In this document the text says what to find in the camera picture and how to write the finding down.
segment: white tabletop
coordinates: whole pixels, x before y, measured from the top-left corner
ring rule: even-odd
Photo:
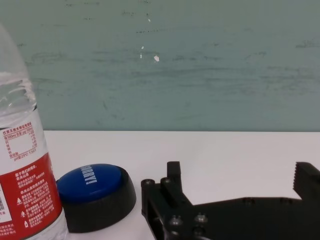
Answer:
[[[193,204],[240,197],[294,197],[295,162],[320,169],[320,133],[46,131],[56,178],[87,164],[118,165],[137,194],[133,211],[106,229],[71,240],[153,240],[141,215],[143,179],[159,182],[167,162],[180,161],[182,187]]]

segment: water bottle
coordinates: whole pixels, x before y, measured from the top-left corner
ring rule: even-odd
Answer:
[[[67,237],[28,71],[0,24],[0,240]]]

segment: red bottle label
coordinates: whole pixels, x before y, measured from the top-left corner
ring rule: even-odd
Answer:
[[[26,239],[61,214],[37,111],[0,132],[0,240]]]

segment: blue button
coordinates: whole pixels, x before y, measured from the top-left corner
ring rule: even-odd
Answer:
[[[59,195],[67,203],[89,203],[120,188],[122,173],[110,164],[93,164],[72,170],[57,181]]]

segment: teal wall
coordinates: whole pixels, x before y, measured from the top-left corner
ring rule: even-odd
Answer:
[[[50,130],[320,131],[319,12],[319,0],[0,0]]]

